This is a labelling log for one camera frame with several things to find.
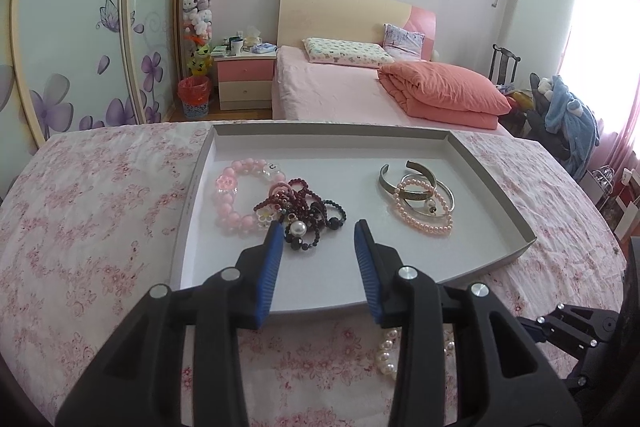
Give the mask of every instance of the floral bedsheet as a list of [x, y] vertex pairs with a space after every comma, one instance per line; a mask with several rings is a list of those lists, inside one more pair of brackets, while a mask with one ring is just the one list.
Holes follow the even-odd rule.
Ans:
[[[53, 420], [127, 311], [167, 282], [175, 233], [210, 123], [101, 128], [54, 136], [0, 207], [0, 352]], [[516, 315], [558, 302], [618, 309], [625, 261], [577, 184], [536, 142], [456, 132], [538, 235], [517, 261], [482, 279]], [[393, 382], [363, 312], [271, 325], [239, 338], [252, 427], [384, 426]], [[545, 348], [556, 370], [572, 361]], [[455, 375], [447, 357], [447, 418]], [[182, 372], [190, 422], [189, 353]]]

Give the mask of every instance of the pink curtain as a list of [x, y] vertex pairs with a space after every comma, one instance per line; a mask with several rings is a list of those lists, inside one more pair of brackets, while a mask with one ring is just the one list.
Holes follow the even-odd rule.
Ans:
[[635, 168], [640, 116], [640, 0], [576, 0], [559, 74], [599, 120], [589, 169]]

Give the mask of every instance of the red plastic bag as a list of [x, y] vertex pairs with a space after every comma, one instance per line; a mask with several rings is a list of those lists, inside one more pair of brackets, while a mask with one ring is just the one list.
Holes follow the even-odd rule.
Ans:
[[189, 105], [202, 105], [209, 100], [211, 81], [206, 76], [188, 76], [178, 82], [178, 96]]

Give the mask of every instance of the wooden headboard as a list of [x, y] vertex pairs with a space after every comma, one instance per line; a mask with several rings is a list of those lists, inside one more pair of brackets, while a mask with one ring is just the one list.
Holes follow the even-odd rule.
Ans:
[[382, 44], [385, 23], [424, 33], [422, 58], [431, 58], [435, 13], [394, 0], [280, 0], [278, 45], [301, 48], [308, 37]]

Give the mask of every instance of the nightstand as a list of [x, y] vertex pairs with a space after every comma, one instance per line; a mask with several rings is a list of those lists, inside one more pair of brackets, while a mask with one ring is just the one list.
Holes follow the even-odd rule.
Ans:
[[234, 57], [215, 57], [218, 68], [220, 109], [271, 108], [271, 81], [276, 52], [242, 52]]

